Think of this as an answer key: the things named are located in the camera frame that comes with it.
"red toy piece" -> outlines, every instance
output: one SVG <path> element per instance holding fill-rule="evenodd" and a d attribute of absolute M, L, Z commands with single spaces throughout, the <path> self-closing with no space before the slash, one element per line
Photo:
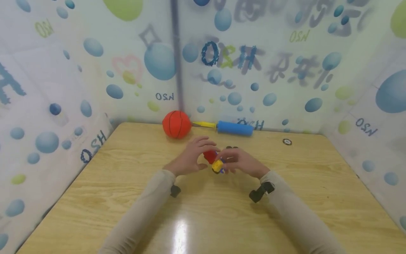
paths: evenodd
<path fill-rule="evenodd" d="M 187 114 L 182 111 L 169 112 L 162 121 L 164 132 L 171 138 L 182 139 L 192 128 L 192 123 Z"/>
<path fill-rule="evenodd" d="M 216 151 L 213 151 L 213 150 L 204 152 L 203 155 L 204 155 L 204 158 L 205 158 L 210 164 L 213 164 L 214 161 L 215 161 L 215 159 L 216 159 L 216 157 L 217 157 Z"/>

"beige sleeve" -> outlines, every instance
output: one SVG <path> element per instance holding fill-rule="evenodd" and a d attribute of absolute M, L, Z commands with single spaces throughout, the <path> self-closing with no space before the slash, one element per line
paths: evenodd
<path fill-rule="evenodd" d="M 275 185 L 275 190 L 267 198 L 278 211 L 283 225 L 306 253 L 346 253 L 323 221 L 296 196 L 283 178 L 275 172 L 269 172 L 260 181 Z"/>
<path fill-rule="evenodd" d="M 132 254 L 146 226 L 167 201 L 174 182 L 175 176 L 171 172 L 158 171 L 110 232 L 98 254 Z"/>

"wooden table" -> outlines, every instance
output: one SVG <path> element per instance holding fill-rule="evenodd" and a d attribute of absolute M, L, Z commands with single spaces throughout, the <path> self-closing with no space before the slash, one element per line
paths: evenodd
<path fill-rule="evenodd" d="M 132 123 L 114 131 L 18 253 L 96 253 L 152 175 L 196 135 L 210 136 L 220 149 L 238 146 L 275 170 L 348 253 L 405 253 L 406 237 L 324 136 L 237 137 L 193 127 L 178 141 L 161 125 Z M 300 253 L 277 216 L 248 198 L 258 180 L 204 170 L 178 177 L 176 185 L 182 192 L 169 198 L 136 253 Z"/>

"hand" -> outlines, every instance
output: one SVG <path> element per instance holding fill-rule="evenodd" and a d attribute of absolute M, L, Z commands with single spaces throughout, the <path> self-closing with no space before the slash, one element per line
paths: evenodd
<path fill-rule="evenodd" d="M 175 176 L 187 175 L 205 169 L 206 164 L 197 164 L 197 158 L 204 152 L 214 150 L 219 152 L 216 143 L 207 136 L 200 136 L 187 144 L 185 150 L 173 161 L 163 167 L 171 171 Z"/>
<path fill-rule="evenodd" d="M 217 155 L 216 160 L 220 158 L 225 161 L 223 168 L 226 174 L 229 171 L 235 174 L 235 170 L 240 169 L 252 177 L 261 179 L 270 171 L 259 160 L 240 148 L 226 148 Z"/>

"orange basketball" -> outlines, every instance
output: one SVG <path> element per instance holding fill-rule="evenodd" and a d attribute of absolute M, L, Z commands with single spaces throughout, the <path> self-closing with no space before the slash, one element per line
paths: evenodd
<path fill-rule="evenodd" d="M 182 139 L 192 128 L 192 123 L 187 114 L 182 111 L 175 110 L 169 112 L 162 121 L 164 132 L 171 138 Z"/>

